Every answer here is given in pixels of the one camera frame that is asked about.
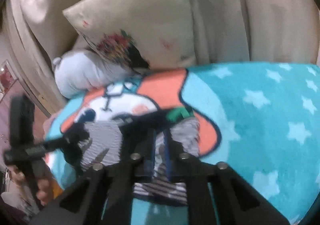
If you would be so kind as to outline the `person's left hand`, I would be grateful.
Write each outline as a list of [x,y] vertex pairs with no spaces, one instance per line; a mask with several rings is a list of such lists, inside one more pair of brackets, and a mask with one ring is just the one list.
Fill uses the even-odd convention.
[[[52,189],[52,173],[46,163],[35,164],[36,174],[35,178],[37,181],[38,191],[36,193],[37,199],[40,201],[42,206],[47,205],[54,197]],[[11,172],[11,179],[17,185],[20,195],[27,200],[24,187],[27,185],[25,175],[16,166],[8,166]]]

